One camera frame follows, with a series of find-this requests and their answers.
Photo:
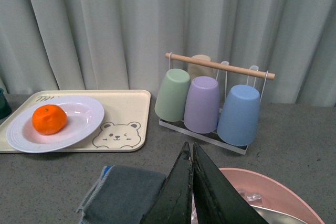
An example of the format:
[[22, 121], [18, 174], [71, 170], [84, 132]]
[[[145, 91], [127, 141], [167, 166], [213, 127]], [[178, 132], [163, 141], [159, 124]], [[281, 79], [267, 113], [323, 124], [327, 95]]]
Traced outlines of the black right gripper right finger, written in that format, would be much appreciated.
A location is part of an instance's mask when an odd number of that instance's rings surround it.
[[193, 191], [198, 223], [266, 223], [205, 151], [193, 145]]

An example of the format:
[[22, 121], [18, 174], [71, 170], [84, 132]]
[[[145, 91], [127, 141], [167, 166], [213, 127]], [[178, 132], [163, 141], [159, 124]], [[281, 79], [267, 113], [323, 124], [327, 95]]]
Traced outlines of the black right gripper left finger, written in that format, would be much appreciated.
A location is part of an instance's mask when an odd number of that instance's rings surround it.
[[142, 223], [190, 223], [194, 167], [188, 142], [171, 169], [157, 200], [141, 219]]

